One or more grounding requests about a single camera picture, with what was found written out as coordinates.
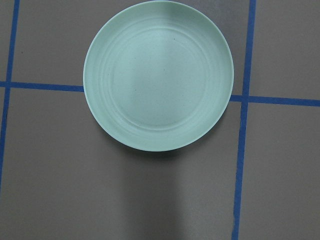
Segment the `light green plate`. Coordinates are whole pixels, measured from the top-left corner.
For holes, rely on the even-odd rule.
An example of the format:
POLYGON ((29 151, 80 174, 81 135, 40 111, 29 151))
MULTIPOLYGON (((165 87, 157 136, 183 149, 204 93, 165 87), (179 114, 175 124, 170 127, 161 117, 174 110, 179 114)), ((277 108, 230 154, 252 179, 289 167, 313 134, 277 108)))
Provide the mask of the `light green plate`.
POLYGON ((220 29, 183 3, 130 6, 99 30, 87 51, 88 107, 112 138, 164 152, 200 139, 230 101, 234 63, 220 29))

